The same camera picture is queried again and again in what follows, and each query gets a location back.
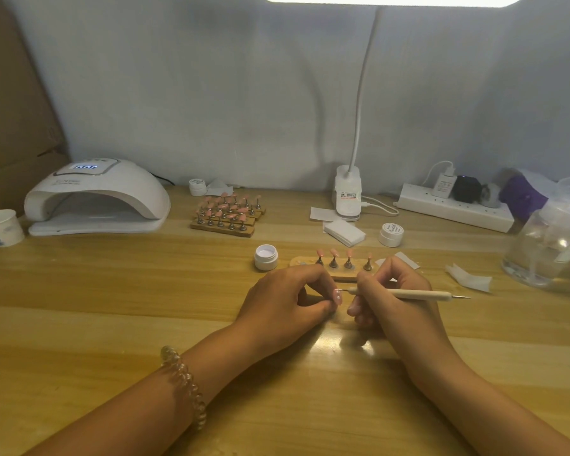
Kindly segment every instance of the person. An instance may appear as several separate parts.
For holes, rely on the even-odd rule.
[[[375,276],[357,276],[360,295],[348,314],[381,329],[412,382],[481,455],[570,456],[570,439],[473,372],[451,345],[435,303],[404,302],[387,290],[431,290],[402,260]],[[308,305],[305,286],[323,300]],[[206,403],[252,364],[293,344],[342,303],[324,267],[273,271],[256,283],[235,322],[181,355]],[[146,456],[163,453],[193,421],[194,409],[173,372],[161,367],[26,453],[28,456]]]

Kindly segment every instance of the hand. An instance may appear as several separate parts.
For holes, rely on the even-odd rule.
[[[306,284],[324,299],[312,304]],[[335,290],[333,278],[319,264],[270,272],[247,293],[235,325],[254,336],[259,357],[267,357],[333,314],[342,303]]]
[[[431,290],[431,284],[401,259],[393,256],[375,276],[360,272],[357,287],[360,295],[353,299],[347,313],[363,328],[379,326],[399,354],[412,381],[424,389],[427,373],[462,362],[451,345],[435,302],[405,302],[385,287]]]

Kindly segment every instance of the power socket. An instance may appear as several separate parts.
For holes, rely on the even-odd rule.
[[[396,207],[505,233],[515,222],[505,203],[500,208],[462,203],[453,198],[435,197],[431,194],[431,189],[412,184],[403,184]]]

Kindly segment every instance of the black cable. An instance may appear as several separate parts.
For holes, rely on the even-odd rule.
[[[175,185],[175,183],[174,183],[172,180],[166,179],[166,178],[164,178],[164,177],[160,177],[159,175],[156,175],[156,174],[154,174],[154,173],[150,173],[150,174],[152,174],[154,177],[157,177],[158,179],[162,179],[163,181],[164,181],[164,180],[167,181],[167,182],[170,183],[171,185]]]

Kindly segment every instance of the uv nail lamp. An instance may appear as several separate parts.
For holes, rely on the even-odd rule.
[[[159,181],[128,160],[91,159],[50,174],[25,197],[30,235],[143,233],[166,220],[171,201]]]

